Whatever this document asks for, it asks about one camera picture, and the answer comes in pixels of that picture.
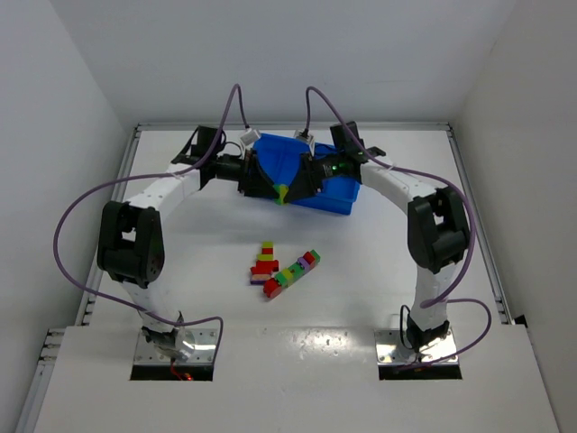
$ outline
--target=white table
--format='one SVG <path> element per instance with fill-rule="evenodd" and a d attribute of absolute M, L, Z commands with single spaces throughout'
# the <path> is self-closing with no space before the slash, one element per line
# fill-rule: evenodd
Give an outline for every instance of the white table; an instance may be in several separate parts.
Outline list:
<path fill-rule="evenodd" d="M 460 183 L 446 131 L 360 129 L 367 145 L 400 166 Z M 143 131 L 131 174 L 165 170 L 189 134 Z M 326 129 L 313 134 L 331 142 Z M 129 184 L 125 196 L 149 183 Z M 557 431 L 526 330 L 499 323 L 479 251 L 454 296 L 482 299 L 496 320 L 461 357 L 463 379 L 379 381 L 373 329 L 398 324 L 399 306 L 412 303 L 416 268 L 405 216 L 376 192 L 362 188 L 353 213 L 338 216 L 243 198 L 234 183 L 213 180 L 173 213 L 163 234 L 161 278 L 185 319 L 224 318 L 214 380 L 129 381 L 139 317 L 100 299 L 89 327 L 66 332 L 37 433 Z M 275 242 L 281 264 L 311 248 L 322 256 L 270 302 L 248 284 L 264 240 Z M 99 289 L 127 299 L 107 275 Z M 462 304 L 449 306 L 449 315 L 458 346 L 486 320 Z"/>

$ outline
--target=purple cable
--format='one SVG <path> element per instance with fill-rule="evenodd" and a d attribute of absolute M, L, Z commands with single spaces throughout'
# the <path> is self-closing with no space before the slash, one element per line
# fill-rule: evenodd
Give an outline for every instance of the purple cable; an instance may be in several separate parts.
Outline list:
<path fill-rule="evenodd" d="M 469 270 L 469 266 L 471 265 L 471 259 L 472 259 L 472 253 L 473 250 L 475 248 L 475 240 L 476 240 L 476 234 L 477 234 L 477 225 L 475 224 L 475 218 L 472 214 L 472 209 L 471 209 L 471 204 L 469 203 L 469 199 L 467 199 L 467 197 L 463 194 L 463 192 L 457 188 L 457 186 L 455 184 L 453 184 L 450 180 L 447 180 L 445 178 L 442 178 L 441 176 L 437 176 L 435 174 L 431 174 L 431 173 L 426 173 L 424 171 L 419 171 L 419 170 L 411 170 L 411 169 L 404 169 L 402 167 L 393 167 L 391 165 L 388 165 L 385 162 L 379 161 L 377 158 L 375 158 L 374 156 L 372 156 L 369 152 L 367 152 L 367 150 L 364 148 L 364 146 L 361 144 L 361 142 L 359 142 L 359 140 L 357 139 L 357 137 L 353 134 L 353 131 L 351 131 L 351 128 L 349 128 L 346 124 L 346 122 L 344 121 L 344 118 L 341 116 L 341 114 L 339 113 L 339 111 L 336 109 L 336 107 L 333 105 L 333 103 L 328 99 L 328 97 L 318 88 L 314 87 L 314 86 L 309 86 L 307 88 L 307 92 L 306 92 L 306 98 L 307 98 L 307 124 L 305 125 L 305 131 L 308 132 L 309 128 L 310 128 L 310 120 L 311 120 L 311 115 L 310 115 L 310 92 L 313 91 L 315 92 L 317 95 L 320 96 L 321 99 L 323 99 L 323 101 L 325 101 L 325 104 L 330 108 L 330 110 L 333 112 L 334 116 L 338 119 L 338 121 L 341 123 L 341 125 L 343 126 L 344 130 L 346 131 L 346 133 L 349 135 L 349 137 L 354 141 L 354 143 L 357 145 L 357 147 L 371 160 L 376 162 L 377 164 L 379 164 L 381 167 L 384 167 L 385 169 L 388 170 L 395 170 L 395 171 L 399 171 L 401 173 L 406 173 L 406 174 L 413 174 L 413 175 L 417 175 L 417 176 L 423 176 L 425 178 L 429 178 L 432 180 L 437 180 L 441 183 L 444 183 L 445 185 L 447 185 L 448 187 L 450 187 L 451 189 L 453 189 L 461 198 L 461 200 L 463 201 L 464 207 L 465 207 L 465 211 L 467 213 L 467 217 L 469 218 L 469 224 L 471 226 L 471 237 L 469 240 L 469 245 L 468 245 L 468 250 L 467 250 L 467 255 L 465 256 L 465 261 L 463 263 L 463 267 L 461 268 L 461 270 L 459 271 L 459 274 L 456 276 L 456 278 L 454 279 L 454 281 L 449 285 L 449 287 L 443 292 L 441 293 L 439 296 L 437 296 L 434 299 L 427 299 L 424 300 L 423 302 L 421 302 L 420 307 L 422 309 L 428 309 L 429 307 L 434 306 L 435 304 L 438 304 L 439 302 L 442 302 L 446 299 L 447 296 L 449 296 L 451 294 L 451 292 L 459 285 L 459 283 L 462 281 L 463 277 L 465 276 L 465 273 L 467 273 L 467 271 Z M 446 301 L 447 303 L 460 303 L 460 302 L 472 302 L 475 304 L 479 304 L 481 305 L 485 311 L 487 312 L 487 316 L 488 316 L 488 320 L 487 320 L 487 326 L 485 327 L 484 331 L 481 333 L 481 335 L 472 343 L 470 343 L 469 345 L 467 345 L 466 347 L 457 350 L 454 354 L 452 355 L 448 355 L 448 356 L 444 356 L 442 358 L 436 359 L 430 363 L 424 363 L 424 364 L 411 364 L 411 365 L 406 365 L 405 367 L 402 367 L 399 370 L 408 370 L 408 369 L 414 369 L 414 368 L 419 368 L 421 366 L 427 366 L 427 365 L 431 365 L 431 364 L 435 364 L 441 361 L 444 361 L 446 359 L 449 359 L 453 356 L 459 355 L 469 349 L 471 349 L 472 347 L 476 346 L 477 344 L 479 344 L 479 342 L 487 335 L 487 333 L 489 332 L 490 326 L 491 326 L 491 322 L 492 322 L 492 318 L 491 318 L 491 314 L 490 314 L 490 310 L 489 307 L 487 307 L 487 305 L 478 300 L 478 299 L 470 299 L 470 298 L 462 298 L 462 299 L 449 299 Z"/>
<path fill-rule="evenodd" d="M 113 300 L 114 302 L 118 302 L 120 304 L 125 305 L 126 307 L 130 307 L 132 309 L 136 309 L 137 311 L 140 311 L 144 314 L 147 314 L 148 316 L 150 316 L 151 318 L 154 318 L 156 320 L 158 320 L 159 322 L 162 323 L 166 323 L 167 325 L 171 325 L 173 327 L 191 327 L 194 325 L 200 325 L 202 323 L 206 323 L 206 322 L 210 322 L 213 320 L 217 320 L 220 324 L 220 332 L 218 333 L 218 339 L 216 340 L 216 346 L 215 346 L 215 355 L 213 356 L 213 365 L 216 362 L 216 356 L 218 355 L 218 349 L 220 348 L 220 342 L 221 339 L 223 338 L 223 332 L 224 332 L 224 321 L 221 317 L 219 316 L 212 316 L 211 318 L 201 318 L 199 320 L 192 320 L 190 322 L 175 322 L 172 320 L 167 320 L 166 318 L 161 318 L 160 316 L 157 316 L 154 313 L 151 313 L 150 311 L 146 311 L 146 309 L 144 309 L 143 307 L 133 304 L 132 302 L 129 302 L 127 300 L 121 299 L 121 298 L 117 298 L 116 296 L 112 296 L 112 295 L 108 295 L 106 293 L 101 293 L 97 290 L 93 290 L 90 289 L 89 287 L 85 286 L 84 284 L 82 284 L 80 281 L 77 281 L 72 275 L 69 274 L 69 272 L 66 270 L 66 268 L 64 267 L 64 264 L 62 263 L 62 260 L 60 259 L 60 253 L 58 250 L 58 241 L 59 241 L 59 237 L 60 237 L 60 232 L 62 231 L 62 226 L 64 225 L 64 221 L 66 221 L 66 218 L 68 218 L 68 216 L 70 215 L 70 213 L 72 212 L 72 210 L 82 201 L 84 200 L 86 197 L 94 194 L 95 192 L 99 191 L 100 189 L 104 189 L 104 188 L 108 188 L 108 187 L 112 187 L 113 185 L 116 185 L 118 183 L 123 183 L 123 182 L 129 182 L 131 180 L 143 180 L 143 179 L 161 179 L 161 178 L 171 178 L 173 176 L 181 176 L 183 174 L 186 174 L 192 170 L 195 170 L 199 167 L 201 167 L 206 160 L 210 157 L 210 155 L 212 154 L 213 149 L 216 147 L 216 144 L 219 142 L 220 137 L 221 137 L 221 133 L 223 131 L 224 128 L 224 122 L 226 121 L 226 117 L 228 116 L 228 112 L 230 111 L 231 108 L 231 104 L 233 103 L 233 98 L 234 98 L 234 94 L 238 92 L 238 100 L 239 100 L 239 105 L 241 107 L 241 116 L 243 118 L 243 122 L 245 124 L 245 126 L 248 126 L 248 124 L 246 123 L 246 118 L 244 117 L 244 109 L 243 109 L 243 93 L 241 91 L 241 87 L 238 84 L 235 84 L 233 86 L 233 88 L 231 89 L 231 93 L 228 96 L 228 100 L 226 101 L 226 107 L 224 108 L 224 112 L 223 112 L 223 116 L 220 119 L 220 124 L 218 125 L 218 130 L 216 131 L 216 135 L 215 138 L 213 139 L 213 142 L 210 144 L 210 147 L 208 148 L 208 150 L 206 151 L 205 155 L 198 161 L 196 162 L 194 165 L 188 167 L 185 170 L 181 170 L 181 171 L 176 171 L 174 173 L 153 173 L 153 174 L 140 174 L 137 176 L 128 176 L 126 178 L 120 178 L 117 180 L 110 180 L 108 182 L 102 183 L 100 185 L 97 185 L 95 187 L 93 187 L 92 189 L 88 190 L 87 192 L 85 192 L 84 194 L 82 194 L 80 197 L 78 197 L 76 200 L 74 200 L 72 202 L 72 204 L 64 211 L 64 214 L 62 214 L 62 217 L 60 218 L 60 221 L 58 222 L 58 224 L 56 225 L 56 231 L 54 232 L 54 237 L 52 239 L 52 253 L 54 254 L 54 260 L 56 260 L 56 264 L 58 266 L 58 269 L 60 269 L 60 272 L 62 272 L 62 275 L 64 275 L 64 277 L 70 281 L 72 284 L 74 284 L 76 287 L 78 287 L 79 289 L 83 290 L 83 291 L 87 291 L 88 293 L 91 293 L 95 296 L 99 296 L 101 298 L 105 298 L 105 299 L 110 299 Z"/>

